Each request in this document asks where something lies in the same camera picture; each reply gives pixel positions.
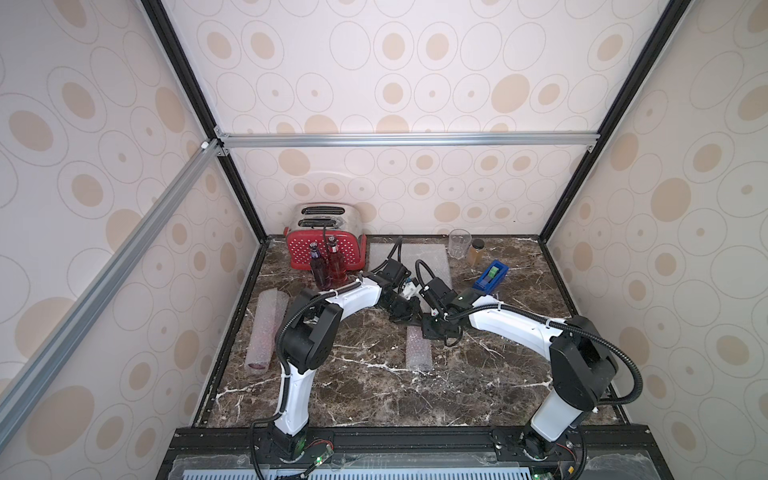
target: bubble wrap roll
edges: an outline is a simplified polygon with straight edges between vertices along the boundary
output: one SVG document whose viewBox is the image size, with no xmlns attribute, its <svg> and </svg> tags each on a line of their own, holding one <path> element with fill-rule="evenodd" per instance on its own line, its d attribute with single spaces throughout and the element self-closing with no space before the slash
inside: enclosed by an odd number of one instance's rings
<svg viewBox="0 0 768 480">
<path fill-rule="evenodd" d="M 422 337 L 422 329 L 417 326 L 407 329 L 406 368 L 416 372 L 432 371 L 432 342 Z"/>
<path fill-rule="evenodd" d="M 252 375 L 263 375 L 270 369 L 272 351 L 275 350 L 275 333 L 283 322 L 288 307 L 288 294 L 278 289 L 259 293 L 256 313 L 253 315 L 253 329 L 245 355 L 245 371 Z"/>
</svg>

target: black metal frame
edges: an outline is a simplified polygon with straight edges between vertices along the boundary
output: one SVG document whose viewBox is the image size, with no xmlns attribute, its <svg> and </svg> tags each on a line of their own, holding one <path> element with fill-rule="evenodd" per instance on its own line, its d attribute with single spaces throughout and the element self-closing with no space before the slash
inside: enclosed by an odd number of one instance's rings
<svg viewBox="0 0 768 480">
<path fill-rule="evenodd" d="M 677 27 L 677 23 L 683 17 L 690 3 L 691 0 L 670 0 L 667 4 L 664 13 L 661 14 L 654 30 L 648 37 L 648 41 L 640 52 L 640 56 L 637 57 L 637 61 L 630 70 L 627 80 L 622 85 L 621 90 L 619 90 L 616 100 L 614 100 L 605 119 L 603 119 L 603 123 L 598 128 L 598 133 L 600 134 L 598 142 L 591 151 L 584 154 L 581 163 L 576 168 L 573 177 L 571 177 L 571 181 L 568 182 L 568 186 L 558 199 L 557 205 L 544 225 L 544 229 L 539 235 L 544 243 L 547 243 L 552 237 L 554 230 L 557 228 L 560 220 L 562 220 L 571 202 L 576 198 L 576 194 L 587 179 L 592 165 L 600 157 L 608 141 L 611 140 L 611 136 L 621 122 L 621 118 L 632 103 L 637 91 L 640 90 L 645 78 L 659 58 L 661 51 L 667 44 L 667 40 Z"/>
<path fill-rule="evenodd" d="M 566 439 L 579 445 L 582 441 L 592 452 L 647 452 L 656 465 L 662 480 L 674 480 L 658 444 L 645 425 L 589 425 L 576 431 L 566 432 Z M 517 462 L 534 472 L 553 472 L 558 461 L 569 461 L 570 455 L 562 448 L 555 452 L 555 459 L 534 462 L 516 445 L 514 439 L 522 432 L 520 426 L 487 427 L 332 427 L 310 428 L 309 438 L 328 439 L 334 444 L 334 455 L 381 453 L 470 453 L 495 454 L 500 462 Z M 249 455 L 250 430 L 236 429 L 177 429 L 157 473 L 157 480 L 165 480 L 180 455 Z M 499 445 L 501 439 L 506 445 Z M 257 429 L 254 443 L 261 465 L 285 467 L 272 452 L 272 442 L 266 429 Z M 308 464 L 299 460 L 291 468 L 305 468 Z"/>
<path fill-rule="evenodd" d="M 219 389 L 219 384 L 221 384 L 224 370 L 227 368 L 230 353 L 232 353 L 232 346 L 237 338 L 237 332 L 240 331 L 240 326 L 243 324 L 243 318 L 245 318 L 250 295 L 253 292 L 253 288 L 256 286 L 256 279 L 261 271 L 261 266 L 266 257 L 266 250 L 269 246 L 269 238 L 259 245 L 259 251 L 256 253 L 256 259 L 253 261 L 250 272 L 248 272 L 248 277 L 245 279 L 243 292 L 240 294 L 240 299 L 237 301 L 237 307 L 235 308 L 232 320 L 230 321 L 230 326 L 227 328 L 226 335 L 224 335 L 224 342 L 216 358 L 216 364 L 214 365 L 213 370 L 211 370 L 211 374 L 208 376 L 208 383 L 205 385 L 203 401 L 197 408 L 192 425 L 199 427 L 205 426 L 208 423 L 210 411 L 213 409 L 214 402 L 216 401 L 216 392 Z"/>
<path fill-rule="evenodd" d="M 163 2 L 161 0 L 141 0 L 144 5 L 144 10 L 147 12 L 152 26 L 154 27 L 157 37 L 160 39 L 160 43 L 165 49 L 165 53 L 170 60 L 170 64 L 174 67 L 176 76 L 181 83 L 181 87 L 187 94 L 192 108 L 197 115 L 197 119 L 203 126 L 203 132 L 210 139 L 216 139 L 219 145 L 223 145 L 216 132 L 216 119 L 214 114 L 211 113 L 208 103 L 205 101 L 203 90 L 200 88 L 200 84 L 197 82 L 197 78 L 192 71 L 190 62 L 187 60 L 186 54 L 184 54 L 184 48 L 179 42 L 179 38 L 176 35 L 173 25 L 170 23 L 168 13 L 165 11 Z M 267 240 L 266 231 L 261 224 L 259 215 L 256 212 L 256 208 L 253 206 L 253 202 L 250 199 L 250 195 L 246 191 L 243 179 L 237 172 L 235 163 L 229 152 L 223 149 L 225 155 L 219 157 L 219 163 L 224 173 L 227 175 L 227 179 L 232 185 L 235 196 L 240 202 L 240 206 L 243 208 L 248 223 L 250 223 L 253 232 L 256 234 L 256 238 L 259 243 L 264 243 Z"/>
</svg>

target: red toaster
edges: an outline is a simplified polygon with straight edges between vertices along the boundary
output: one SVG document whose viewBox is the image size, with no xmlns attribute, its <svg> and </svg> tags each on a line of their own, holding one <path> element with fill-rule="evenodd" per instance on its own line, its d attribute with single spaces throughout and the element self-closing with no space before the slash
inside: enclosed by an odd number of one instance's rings
<svg viewBox="0 0 768 480">
<path fill-rule="evenodd" d="M 284 233 L 291 268 L 310 270 L 312 242 L 317 242 L 321 254 L 327 255 L 323 233 L 326 238 L 336 237 L 347 271 L 362 270 L 366 265 L 366 236 L 362 234 L 360 212 L 351 205 L 300 204 Z"/>
</svg>

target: aluminum frame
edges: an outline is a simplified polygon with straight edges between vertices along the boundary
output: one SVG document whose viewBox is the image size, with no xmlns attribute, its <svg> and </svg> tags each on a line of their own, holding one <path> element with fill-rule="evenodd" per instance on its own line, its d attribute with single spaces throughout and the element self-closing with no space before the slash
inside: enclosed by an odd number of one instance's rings
<svg viewBox="0 0 768 480">
<path fill-rule="evenodd" d="M 225 148 L 436 147 L 469 145 L 595 145 L 596 131 L 445 132 L 401 134 L 221 134 Z"/>
<path fill-rule="evenodd" d="M 96 280 L 80 295 L 59 327 L 48 337 L 46 344 L 27 362 L 0 403 L 0 452 L 22 426 L 205 168 L 220 153 L 218 141 L 203 142 Z"/>
<path fill-rule="evenodd" d="M 144 11 L 147 14 L 147 20 L 152 24 L 152 28 L 157 34 L 157 39 L 163 46 L 165 54 L 168 57 L 168 61 L 174 68 L 179 84 L 184 89 L 184 93 L 187 95 L 194 113 L 197 116 L 197 120 L 203 127 L 203 131 L 209 138 L 218 139 L 221 136 L 221 132 L 216 126 L 216 120 L 213 113 L 211 113 L 208 103 L 205 101 L 205 95 L 200 88 L 200 83 L 197 81 L 195 72 L 190 65 L 187 56 L 184 54 L 184 46 L 179 41 L 178 36 L 174 30 L 174 26 L 170 22 L 168 13 L 163 6 L 162 0 L 136 0 L 144 6 Z M 261 223 L 256 208 L 251 201 L 250 196 L 245 188 L 245 183 L 242 177 L 237 172 L 232 157 L 229 155 L 229 151 L 224 149 L 219 156 L 219 163 L 224 170 L 224 174 L 227 176 L 227 180 L 232 186 L 232 190 L 237 197 L 237 201 L 240 203 L 240 207 L 243 209 L 250 227 L 256 234 L 256 238 L 259 243 L 264 243 L 267 239 L 266 231 Z"/>
</svg>

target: vent grille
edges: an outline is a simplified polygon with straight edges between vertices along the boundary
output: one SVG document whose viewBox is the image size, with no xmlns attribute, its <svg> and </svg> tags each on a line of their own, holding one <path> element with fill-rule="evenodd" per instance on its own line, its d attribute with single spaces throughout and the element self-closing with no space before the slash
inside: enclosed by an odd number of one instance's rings
<svg viewBox="0 0 768 480">
<path fill-rule="evenodd" d="M 266 480 L 300 473 L 300 470 L 268 470 Z M 187 470 L 184 480 L 257 480 L 249 470 Z M 309 480 L 531 480 L 526 467 L 487 468 L 345 468 L 339 472 L 314 472 Z"/>
</svg>

